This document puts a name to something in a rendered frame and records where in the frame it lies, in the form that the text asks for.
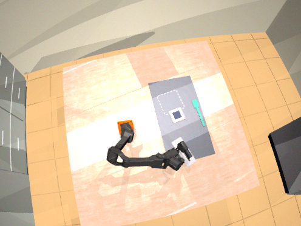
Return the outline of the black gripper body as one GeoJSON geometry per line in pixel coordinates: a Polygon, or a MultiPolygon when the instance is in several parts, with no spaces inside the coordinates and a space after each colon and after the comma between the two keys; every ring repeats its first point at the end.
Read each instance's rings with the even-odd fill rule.
{"type": "Polygon", "coordinates": [[[179,151],[185,152],[188,149],[187,145],[185,144],[184,141],[181,141],[180,143],[177,144],[177,148],[172,148],[171,150],[169,149],[167,152],[172,154],[172,157],[176,158],[178,155],[179,151]]]}

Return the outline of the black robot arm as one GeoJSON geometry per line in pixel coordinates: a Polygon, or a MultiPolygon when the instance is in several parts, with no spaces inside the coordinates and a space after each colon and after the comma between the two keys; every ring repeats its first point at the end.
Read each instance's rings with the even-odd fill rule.
{"type": "Polygon", "coordinates": [[[123,152],[122,149],[127,143],[131,143],[134,138],[134,131],[130,127],[129,122],[122,123],[121,125],[121,135],[120,140],[115,146],[111,146],[107,150],[106,160],[115,165],[122,166],[123,168],[134,167],[134,166],[150,166],[152,168],[166,169],[167,166],[171,167],[173,170],[178,171],[180,167],[184,164],[184,159],[178,154],[176,158],[172,157],[172,154],[165,152],[160,154],[159,152],[150,157],[128,157],[123,152]],[[122,162],[117,162],[118,156],[123,160],[122,162]],[[163,164],[164,163],[164,164],[163,164]],[[162,165],[163,164],[163,165],[162,165]]]}

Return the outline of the white square tile with dark blue center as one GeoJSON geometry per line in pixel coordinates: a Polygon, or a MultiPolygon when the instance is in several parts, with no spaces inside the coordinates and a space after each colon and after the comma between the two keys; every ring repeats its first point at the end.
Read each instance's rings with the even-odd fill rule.
{"type": "Polygon", "coordinates": [[[169,114],[170,114],[170,116],[172,118],[173,123],[176,123],[176,122],[179,122],[179,121],[185,119],[184,114],[183,114],[183,112],[181,110],[181,107],[169,111],[169,114]]]}

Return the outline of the grey rectangular mat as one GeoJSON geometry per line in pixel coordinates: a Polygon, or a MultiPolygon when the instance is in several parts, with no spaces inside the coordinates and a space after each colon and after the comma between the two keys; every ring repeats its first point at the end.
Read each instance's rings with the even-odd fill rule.
{"type": "Polygon", "coordinates": [[[191,77],[178,77],[148,84],[166,152],[174,148],[172,142],[181,137],[195,159],[215,154],[191,77]],[[205,126],[192,100],[198,101],[198,109],[205,126]],[[183,108],[181,110],[185,119],[173,123],[169,111],[180,107],[183,108]]]}

